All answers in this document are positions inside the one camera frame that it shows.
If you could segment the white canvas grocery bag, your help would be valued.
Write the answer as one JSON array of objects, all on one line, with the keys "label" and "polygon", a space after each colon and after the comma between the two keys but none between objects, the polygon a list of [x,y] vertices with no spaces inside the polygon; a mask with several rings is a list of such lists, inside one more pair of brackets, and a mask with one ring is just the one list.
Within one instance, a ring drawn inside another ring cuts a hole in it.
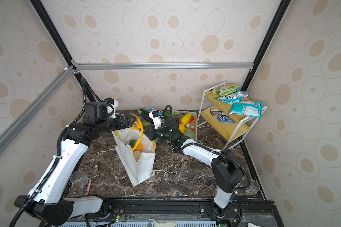
[{"label": "white canvas grocery bag", "polygon": [[130,114],[134,123],[130,128],[113,131],[116,152],[123,164],[133,187],[155,175],[156,143],[145,135],[145,129],[139,117]]}]

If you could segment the orange mango fruit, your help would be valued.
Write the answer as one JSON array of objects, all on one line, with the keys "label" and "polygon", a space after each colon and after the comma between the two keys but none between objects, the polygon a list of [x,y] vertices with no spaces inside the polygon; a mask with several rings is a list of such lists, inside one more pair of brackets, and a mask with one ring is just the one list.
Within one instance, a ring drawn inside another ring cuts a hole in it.
[{"label": "orange mango fruit", "polygon": [[132,150],[139,150],[142,151],[143,150],[143,145],[142,143],[138,142],[137,140],[131,140],[129,142],[129,145],[131,146]]}]

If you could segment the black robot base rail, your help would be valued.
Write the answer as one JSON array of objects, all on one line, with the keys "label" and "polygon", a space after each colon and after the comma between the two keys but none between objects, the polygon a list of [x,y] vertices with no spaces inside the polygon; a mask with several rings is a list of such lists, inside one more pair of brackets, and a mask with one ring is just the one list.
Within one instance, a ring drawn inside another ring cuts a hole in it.
[{"label": "black robot base rail", "polygon": [[191,215],[196,218],[209,218],[215,221],[226,221],[236,218],[237,223],[250,214],[270,214],[278,227],[284,224],[274,202],[257,196],[236,196],[231,199],[225,214],[217,216],[212,197],[107,197],[104,212],[90,213],[86,218],[91,220],[113,220],[117,216],[126,218],[135,215]]}]

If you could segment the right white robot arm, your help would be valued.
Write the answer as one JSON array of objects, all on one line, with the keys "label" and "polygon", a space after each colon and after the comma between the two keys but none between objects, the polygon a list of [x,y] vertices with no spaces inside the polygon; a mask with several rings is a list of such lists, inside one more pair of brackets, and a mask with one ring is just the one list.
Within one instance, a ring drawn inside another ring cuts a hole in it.
[{"label": "right white robot arm", "polygon": [[212,168],[217,184],[212,212],[217,217],[221,218],[227,213],[229,203],[238,191],[248,190],[252,185],[251,175],[228,148],[212,149],[176,129],[147,126],[144,134],[151,140],[167,140],[173,152],[193,157]]}]

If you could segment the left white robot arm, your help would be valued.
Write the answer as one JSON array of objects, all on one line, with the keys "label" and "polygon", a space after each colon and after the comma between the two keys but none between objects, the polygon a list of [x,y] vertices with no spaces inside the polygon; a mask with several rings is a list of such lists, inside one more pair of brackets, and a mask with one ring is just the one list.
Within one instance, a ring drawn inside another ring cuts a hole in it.
[{"label": "left white robot arm", "polygon": [[75,167],[84,153],[102,134],[140,126],[140,119],[130,113],[103,119],[83,117],[81,123],[72,123],[64,129],[56,143],[56,155],[36,186],[26,196],[18,196],[15,206],[19,208],[10,226],[26,212],[53,226],[88,213],[102,213],[103,198],[97,196],[77,199],[63,198],[63,192]]}]

